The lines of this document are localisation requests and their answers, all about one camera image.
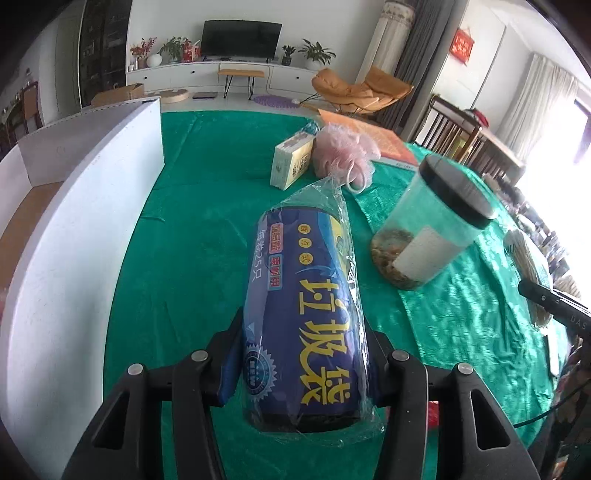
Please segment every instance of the white curtain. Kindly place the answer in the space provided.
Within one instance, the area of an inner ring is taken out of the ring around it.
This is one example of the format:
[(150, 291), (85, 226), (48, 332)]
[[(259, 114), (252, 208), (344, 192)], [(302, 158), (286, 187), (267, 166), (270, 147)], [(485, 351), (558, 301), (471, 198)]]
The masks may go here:
[(574, 103), (579, 83), (572, 74), (534, 53), (519, 96), (505, 115), (497, 136), (524, 163), (562, 102)]

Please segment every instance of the orange lounge chair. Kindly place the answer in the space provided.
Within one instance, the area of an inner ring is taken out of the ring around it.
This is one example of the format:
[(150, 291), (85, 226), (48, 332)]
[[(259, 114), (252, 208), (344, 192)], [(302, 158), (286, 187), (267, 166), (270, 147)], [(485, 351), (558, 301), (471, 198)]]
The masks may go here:
[(414, 88), (377, 67), (371, 67), (360, 85), (351, 85), (334, 71), (324, 69), (312, 79), (312, 86), (318, 93), (304, 102), (322, 96), (340, 113), (352, 114), (377, 112), (406, 97)]

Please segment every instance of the red decoration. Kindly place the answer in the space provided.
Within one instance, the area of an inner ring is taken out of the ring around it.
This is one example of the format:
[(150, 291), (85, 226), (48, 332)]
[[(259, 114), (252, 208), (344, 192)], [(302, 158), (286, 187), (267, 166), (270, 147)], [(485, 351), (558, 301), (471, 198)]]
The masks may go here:
[(185, 38), (183, 45), (183, 58), (182, 62), (186, 63), (188, 61), (193, 61), (193, 45), (188, 38)]
[(193, 44), (193, 60), (198, 61), (201, 56), (201, 40)]
[(135, 57), (144, 59), (148, 56), (150, 50), (152, 50), (154, 43), (156, 43), (156, 37), (150, 37), (147, 42), (142, 38), (142, 43), (140, 45), (134, 45), (131, 47), (131, 54)]
[[(386, 407), (386, 420), (390, 416), (390, 407)], [(427, 409), (427, 428), (429, 430), (439, 427), (439, 402), (430, 401)]]
[(468, 60), (470, 60), (473, 46), (474, 40), (472, 40), (470, 35), (458, 28), (452, 46), (449, 49), (449, 53), (460, 60), (464, 65), (467, 65)]

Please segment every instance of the white vase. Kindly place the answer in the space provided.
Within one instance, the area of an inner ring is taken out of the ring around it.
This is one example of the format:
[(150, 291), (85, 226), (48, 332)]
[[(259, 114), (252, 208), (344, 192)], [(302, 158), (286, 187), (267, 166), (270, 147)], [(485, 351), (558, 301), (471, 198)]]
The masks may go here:
[(157, 67), (158, 65), (160, 65), (162, 63), (162, 55), (160, 53), (155, 53), (154, 55), (150, 55), (148, 57), (148, 60), (146, 63), (148, 64), (148, 67), (150, 67), (150, 68)]
[(325, 68), (328, 68), (328, 65), (324, 65), (319, 61), (314, 61), (312, 59), (307, 59), (306, 60), (306, 68), (308, 70), (312, 70), (314, 72), (319, 72), (320, 70), (323, 70)]

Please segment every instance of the wooden bench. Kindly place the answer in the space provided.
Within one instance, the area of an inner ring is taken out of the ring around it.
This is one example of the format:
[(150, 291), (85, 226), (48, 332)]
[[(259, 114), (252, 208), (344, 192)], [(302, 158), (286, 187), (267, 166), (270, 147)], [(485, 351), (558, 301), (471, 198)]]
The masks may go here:
[(247, 77), (248, 78), (248, 99), (252, 98), (252, 94), (255, 91), (255, 78), (265, 78), (265, 72), (262, 70), (234, 70), (234, 69), (222, 69), (217, 71), (218, 76), (226, 76), (226, 86), (223, 90), (223, 97), (228, 96), (228, 90), (232, 84), (234, 77)]

